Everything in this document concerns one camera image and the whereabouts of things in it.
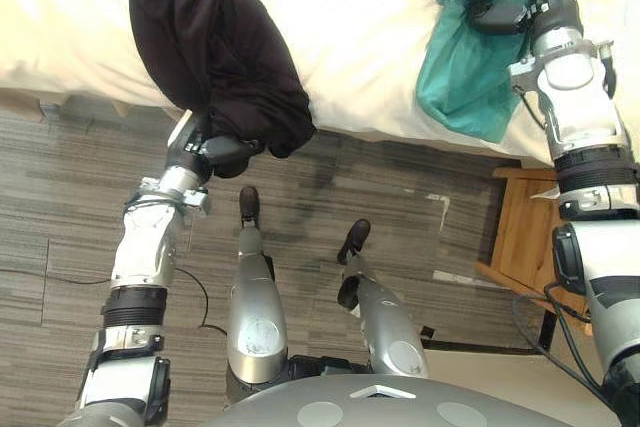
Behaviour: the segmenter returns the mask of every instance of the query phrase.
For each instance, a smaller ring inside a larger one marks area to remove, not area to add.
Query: floor
[[[143,175],[159,175],[173,121],[157,109],[119,118],[98,101],[72,98],[58,120],[0,114],[0,423],[55,425],[73,409],[121,236],[122,204]],[[212,214],[190,221],[180,265],[211,297],[209,322],[225,325],[238,233],[237,194],[262,198],[265,248],[274,258],[291,354],[366,361],[358,320],[335,301],[335,254],[350,225],[373,223],[364,254],[402,298],[416,328],[440,340],[525,347],[510,318],[512,294],[434,279],[475,278],[490,256],[510,161],[366,143],[319,133],[290,159],[267,155],[231,180],[209,184]],[[166,316],[172,361],[172,425],[196,425],[224,403],[225,339],[196,329],[202,294],[176,273]]]

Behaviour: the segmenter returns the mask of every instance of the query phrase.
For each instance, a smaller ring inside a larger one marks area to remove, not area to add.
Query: black cloth
[[[309,97],[259,0],[129,0],[151,78],[178,107],[209,111],[214,135],[287,157],[315,132]]]

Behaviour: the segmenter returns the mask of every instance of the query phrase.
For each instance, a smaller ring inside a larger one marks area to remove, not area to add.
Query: white bedsheet
[[[522,108],[503,142],[490,144],[446,130],[415,105],[415,81],[440,10],[433,0],[262,1],[289,45],[318,127],[548,160],[544,136]],[[581,0],[587,34],[617,41],[616,99],[636,144],[640,115],[631,106],[640,97],[633,81],[640,48],[631,30],[640,26],[637,4]],[[170,105],[137,53],[127,0],[0,0],[0,8],[0,87]]]

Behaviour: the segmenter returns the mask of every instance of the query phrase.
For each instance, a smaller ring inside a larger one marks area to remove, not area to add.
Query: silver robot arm
[[[612,99],[611,42],[583,39],[575,0],[532,0],[531,10],[531,55],[509,70],[514,90],[538,93],[560,216],[569,221],[553,233],[556,277],[586,296],[606,371],[601,390],[623,426],[637,426],[638,166]]]
[[[175,245],[188,208],[208,211],[202,188],[216,166],[246,165],[257,143],[210,138],[206,116],[187,111],[172,133],[160,179],[144,178],[126,204],[110,293],[102,307],[76,410],[59,427],[140,427],[167,418],[170,361],[163,318]]]

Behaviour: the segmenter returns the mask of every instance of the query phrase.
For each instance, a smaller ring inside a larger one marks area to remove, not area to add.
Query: teal cloth
[[[525,36],[481,34],[465,19],[467,0],[437,1],[443,8],[418,76],[418,104],[449,130],[500,142],[519,100],[507,67],[524,53]]]

